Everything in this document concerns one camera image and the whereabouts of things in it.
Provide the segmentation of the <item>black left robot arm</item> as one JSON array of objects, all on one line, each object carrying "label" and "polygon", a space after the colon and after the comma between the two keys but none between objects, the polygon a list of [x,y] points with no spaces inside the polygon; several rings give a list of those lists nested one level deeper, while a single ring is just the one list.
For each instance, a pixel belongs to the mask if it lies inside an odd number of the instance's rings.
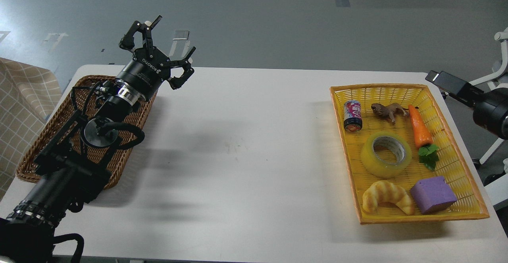
[{"label": "black left robot arm", "polygon": [[57,236],[66,212],[78,213],[103,191],[112,176],[108,165],[118,151],[127,151],[145,138],[140,125],[126,118],[151,101],[168,82],[179,89],[192,76],[192,47],[180,60],[171,60],[153,42],[154,21],[134,21],[119,42],[133,54],[113,81],[73,86],[73,113],[34,159],[39,182],[1,219],[2,263],[47,263],[56,245],[75,241],[73,263],[81,261],[83,236]]}]

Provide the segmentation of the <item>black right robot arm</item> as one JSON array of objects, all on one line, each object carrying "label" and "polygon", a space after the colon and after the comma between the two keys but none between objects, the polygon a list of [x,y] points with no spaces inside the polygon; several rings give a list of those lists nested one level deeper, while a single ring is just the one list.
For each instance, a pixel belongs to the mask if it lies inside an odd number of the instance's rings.
[{"label": "black right robot arm", "polygon": [[445,71],[430,70],[425,80],[472,109],[475,124],[506,140],[508,138],[508,89],[484,92],[471,83]]}]

